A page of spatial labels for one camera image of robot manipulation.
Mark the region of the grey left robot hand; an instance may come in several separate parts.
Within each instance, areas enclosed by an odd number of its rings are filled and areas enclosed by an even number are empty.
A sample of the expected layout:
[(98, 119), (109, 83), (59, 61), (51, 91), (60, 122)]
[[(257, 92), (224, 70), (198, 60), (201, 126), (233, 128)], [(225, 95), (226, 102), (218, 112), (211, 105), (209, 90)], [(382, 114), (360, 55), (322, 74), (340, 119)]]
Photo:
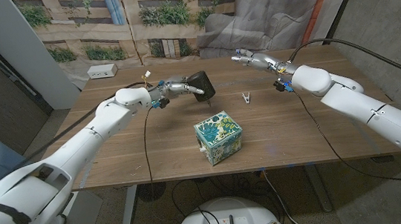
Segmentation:
[(184, 93), (204, 95), (204, 90), (191, 86), (186, 82), (184, 77), (180, 77), (179, 79), (168, 79), (167, 81), (161, 80), (158, 82), (157, 86), (154, 86), (149, 90), (149, 95), (152, 101), (174, 99)]

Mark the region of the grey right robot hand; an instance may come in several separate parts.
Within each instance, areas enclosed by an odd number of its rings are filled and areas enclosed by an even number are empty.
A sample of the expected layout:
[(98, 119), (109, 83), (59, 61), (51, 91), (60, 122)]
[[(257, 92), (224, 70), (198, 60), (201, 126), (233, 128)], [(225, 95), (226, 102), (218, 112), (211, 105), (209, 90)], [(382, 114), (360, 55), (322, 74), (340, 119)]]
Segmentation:
[(264, 53), (253, 53), (245, 49), (237, 49), (236, 55), (231, 58), (232, 61), (238, 62), (243, 66), (253, 67), (256, 70), (263, 70), (276, 75), (293, 75), (298, 65), (292, 65), (289, 62), (283, 62)]

